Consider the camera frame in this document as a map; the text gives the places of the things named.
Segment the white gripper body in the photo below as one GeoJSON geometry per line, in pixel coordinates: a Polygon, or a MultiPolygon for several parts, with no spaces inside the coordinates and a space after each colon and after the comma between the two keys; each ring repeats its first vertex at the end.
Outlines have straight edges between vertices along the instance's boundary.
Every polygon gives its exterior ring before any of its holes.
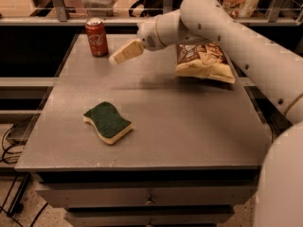
{"type": "Polygon", "coordinates": [[[143,46],[150,51],[156,51],[165,48],[158,36],[157,22],[159,17],[151,17],[137,24],[137,37],[143,46]]]}

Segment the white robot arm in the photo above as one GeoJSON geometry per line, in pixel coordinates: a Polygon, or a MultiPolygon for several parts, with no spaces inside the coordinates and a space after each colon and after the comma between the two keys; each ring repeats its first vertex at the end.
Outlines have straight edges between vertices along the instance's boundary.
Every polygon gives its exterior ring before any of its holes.
{"type": "Polygon", "coordinates": [[[212,41],[292,123],[267,151],[256,195],[254,227],[303,227],[303,60],[231,18],[217,0],[183,0],[173,12],[138,25],[137,38],[110,62],[144,50],[212,41]]]}

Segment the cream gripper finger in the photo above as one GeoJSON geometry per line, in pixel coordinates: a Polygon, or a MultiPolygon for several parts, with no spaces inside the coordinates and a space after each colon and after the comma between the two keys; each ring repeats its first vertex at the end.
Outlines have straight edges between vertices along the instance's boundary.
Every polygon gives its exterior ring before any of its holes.
{"type": "Polygon", "coordinates": [[[140,56],[144,51],[144,45],[139,39],[133,39],[118,50],[116,50],[109,58],[111,64],[121,64],[127,60],[140,56]]]}

